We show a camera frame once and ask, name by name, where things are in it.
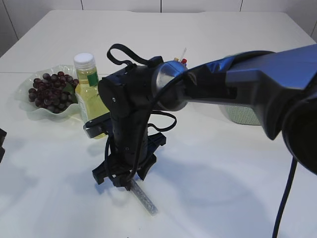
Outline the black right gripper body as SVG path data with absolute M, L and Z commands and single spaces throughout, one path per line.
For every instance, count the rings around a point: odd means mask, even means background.
M 130 183 L 137 169 L 160 146 L 166 144 L 166 129 L 148 124 L 146 111 L 133 112 L 120 118 L 111 115 L 112 135 L 106 143 L 105 161 L 115 162 L 112 183 Z

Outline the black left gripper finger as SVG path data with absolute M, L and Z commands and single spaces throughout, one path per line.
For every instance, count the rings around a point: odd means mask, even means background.
M 3 129 L 0 129 L 0 162 L 2 162 L 2 159 L 5 154 L 5 149 L 3 148 L 3 143 L 5 140 L 5 137 L 7 135 L 7 132 L 4 131 Z

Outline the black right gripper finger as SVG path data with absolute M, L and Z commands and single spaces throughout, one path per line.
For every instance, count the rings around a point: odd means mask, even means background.
M 137 169 L 137 175 L 141 180 L 145 180 L 150 168 L 157 162 L 157 157 L 151 154 L 144 163 Z
M 114 172 L 115 162 L 113 161 L 103 161 L 100 163 L 99 166 L 92 170 L 93 178 L 98 185 L 102 184 L 106 178 L 110 178 L 110 180 L 113 180 L 115 178 Z

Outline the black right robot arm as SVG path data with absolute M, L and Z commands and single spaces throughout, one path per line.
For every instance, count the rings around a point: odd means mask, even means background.
M 251 108 L 266 136 L 279 134 L 292 156 L 312 173 L 317 171 L 317 47 L 283 52 L 251 51 L 187 69 L 157 56 L 143 59 L 128 47 L 113 49 L 128 55 L 107 58 L 123 69 L 98 84 L 109 113 L 103 131 L 110 136 L 105 160 L 93 170 L 97 183 L 105 178 L 125 187 L 135 174 L 144 178 L 156 162 L 154 151 L 166 140 L 148 136 L 151 114 L 178 111 L 188 102 Z

